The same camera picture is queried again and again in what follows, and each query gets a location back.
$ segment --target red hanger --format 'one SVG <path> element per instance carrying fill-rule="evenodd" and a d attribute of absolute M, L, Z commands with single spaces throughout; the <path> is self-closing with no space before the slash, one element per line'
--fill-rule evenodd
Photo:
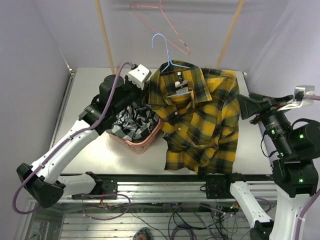
<path fill-rule="evenodd" d="M 167 22 L 170 24 L 171 28 L 173 29 L 173 31 L 175 32 L 175 34 L 177 35 L 178 37 L 178 40 L 180 42 L 182 42 L 186 49 L 188 49 L 187 52 L 183 51 L 181 48 L 179 48 L 177 45 L 175 45 L 174 43 L 172 43 L 170 40 L 167 39 L 167 41 L 173 45 L 174 47 L 176 47 L 177 49 L 179 49 L 181 52 L 183 52 L 184 54 L 186 55 L 189 55 L 190 54 L 190 49 L 189 47 L 185 44 L 184 41 L 182 41 L 180 39 L 180 36 L 178 34 L 178 32 L 176 31 L 176 29 L 174 28 L 174 26 L 172 25 L 172 23 L 169 21 L 168 17 L 166 16 L 165 12 L 163 11 L 162 9 L 162 0 L 160 0 L 159 2 L 159 5 L 158 6 L 148 6 L 148 5 L 139 5 L 139 4 L 136 4 L 136 3 L 131 3 L 130 4 L 130 8 L 132 9 L 132 11 L 134 12 L 135 15 L 137 15 L 142 21 L 144 21 L 150 28 L 152 28 L 154 31 L 156 31 L 157 33 L 160 33 L 157 29 L 155 29 L 149 22 L 146 21 L 146 19 L 144 17 L 142 17 L 139 13 L 137 13 L 137 11 L 135 10 L 134 7 L 137 7 L 137 8 L 149 8 L 149 9 L 160 9 L 161 13 L 163 14 L 163 16 L 165 17 L 165 19 L 167 20 Z"/>

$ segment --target clothes hanger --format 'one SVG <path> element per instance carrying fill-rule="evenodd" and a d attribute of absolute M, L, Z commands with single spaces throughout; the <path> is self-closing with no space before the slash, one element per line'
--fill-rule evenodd
<path fill-rule="evenodd" d="M 130 8 L 132 9 L 132 11 L 134 12 L 135 15 L 137 15 L 142 21 L 144 21 L 150 28 L 152 28 L 157 33 L 159 33 L 159 31 L 157 29 L 155 29 L 148 21 L 146 21 L 146 19 L 144 17 L 142 17 L 139 13 L 137 13 L 137 11 L 135 10 L 134 7 L 137 7 L 137 8 L 149 8 L 149 9 L 160 9 L 160 11 L 163 14 L 163 16 L 165 17 L 166 21 L 170 24 L 171 28 L 173 29 L 173 31 L 175 32 L 176 36 L 178 37 L 178 40 L 185 45 L 185 47 L 186 47 L 186 49 L 188 49 L 188 51 L 187 52 L 183 51 L 181 48 L 179 48 L 177 45 L 172 43 L 170 40 L 166 40 L 166 41 L 168 41 L 170 44 L 172 44 L 175 48 L 179 49 L 184 54 L 189 55 L 190 54 L 190 49 L 185 44 L 185 42 L 180 39 L 180 36 L 179 36 L 178 32 L 176 31 L 175 27 L 172 25 L 172 23 L 169 21 L 168 17 L 166 16 L 165 12 L 163 11 L 163 9 L 162 9 L 162 1 L 163 0 L 159 0 L 159 5 L 158 6 L 139 5 L 139 4 L 136 4 L 136 3 L 132 2 L 130 4 Z"/>
<path fill-rule="evenodd" d="M 152 46 L 152 48 L 154 48 L 154 39 L 155 39 L 155 37 L 158 36 L 158 35 L 164 38 L 165 47 L 166 47 L 166 54 L 167 54 L 167 56 L 168 56 L 168 65 L 167 65 L 164 69 L 162 69 L 162 71 L 161 71 L 160 73 L 162 74 L 162 73 L 170 66 L 170 64 L 173 65 L 173 66 L 177 66 L 177 67 L 182 67 L 182 68 L 189 69 L 189 68 L 190 68 L 189 66 L 183 66 L 183 65 L 179 65 L 179 64 L 174 64 L 174 63 L 172 62 L 172 60 L 170 59 L 170 55 L 169 55 L 169 49 L 168 49 L 167 39 L 166 39 L 166 37 L 163 36 L 161 33 L 156 33 L 156 34 L 152 37 L 152 40 L 151 40 L 151 46 Z"/>

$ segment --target shirt sleeve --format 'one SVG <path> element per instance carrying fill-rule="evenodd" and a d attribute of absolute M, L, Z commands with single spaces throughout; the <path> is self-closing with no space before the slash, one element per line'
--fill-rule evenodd
<path fill-rule="evenodd" d="M 234 79 L 230 85 L 229 94 L 223 103 L 221 135 L 218 140 L 218 151 L 215 159 L 233 163 L 236 159 L 240 116 L 240 106 L 237 100 L 237 94 L 239 93 L 237 79 Z"/>

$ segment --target wooden pole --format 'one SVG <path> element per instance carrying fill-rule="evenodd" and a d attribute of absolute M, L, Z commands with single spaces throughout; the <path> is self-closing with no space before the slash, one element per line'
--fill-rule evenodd
<path fill-rule="evenodd" d="M 235 29 L 236 23 L 238 21 L 238 18 L 239 18 L 239 15 L 240 15 L 240 12 L 242 10 L 242 7 L 243 7 L 244 3 L 245 3 L 245 0 L 239 0 L 238 6 L 236 7 L 235 13 L 233 15 L 233 19 L 232 19 L 229 31 L 228 31 L 228 33 L 226 35 L 225 40 L 224 40 L 224 44 L 223 44 L 223 47 L 221 49 L 220 56 L 218 58 L 218 62 L 215 65 L 216 69 L 218 69 L 220 67 L 222 59 L 225 56 L 225 53 L 226 53 L 226 50 L 227 50 L 231 35 L 232 35 L 232 33 L 233 33 L 234 29 Z"/>
<path fill-rule="evenodd" d="M 97 11 L 98 17 L 99 17 L 99 22 L 100 22 L 100 26 L 101 26 L 103 39 L 104 39 L 106 53 L 108 54 L 108 59 L 109 59 L 109 63 L 110 63 L 111 72 L 112 72 L 112 74 L 116 74 L 114 61 L 112 60 L 111 50 L 110 50 L 110 46 L 109 46 L 108 35 L 107 35 L 107 31 L 106 31 L 106 26 L 105 26 L 105 21 L 104 21 L 104 18 L 102 16 L 100 2 L 99 2 L 99 0 L 94 0 L 94 2 L 95 2 L 96 11 Z"/>

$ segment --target blue hanger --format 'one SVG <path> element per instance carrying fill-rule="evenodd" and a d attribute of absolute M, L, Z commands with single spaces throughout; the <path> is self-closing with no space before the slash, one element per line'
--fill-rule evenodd
<path fill-rule="evenodd" d="M 182 65 L 174 64 L 174 63 L 171 61 L 170 55 L 169 55 L 169 50 L 168 50 L 167 39 L 166 39 L 166 37 L 163 36 L 161 33 L 156 33 L 156 34 L 152 37 L 152 40 L 151 40 L 151 46 L 152 46 L 152 48 L 154 48 L 154 39 L 155 39 L 155 36 L 157 36 L 157 35 L 160 35 L 161 37 L 164 38 L 164 40 L 165 40 L 165 47 L 166 47 L 166 54 L 167 54 L 167 56 L 168 56 L 168 65 L 167 65 L 164 69 L 162 69 L 162 71 L 161 71 L 160 73 L 163 73 L 163 72 L 169 67 L 170 64 L 173 65 L 173 66 L 177 66 L 177 67 L 182 67 L 182 68 L 189 69 L 189 68 L 190 68 L 189 66 L 182 66 Z"/>

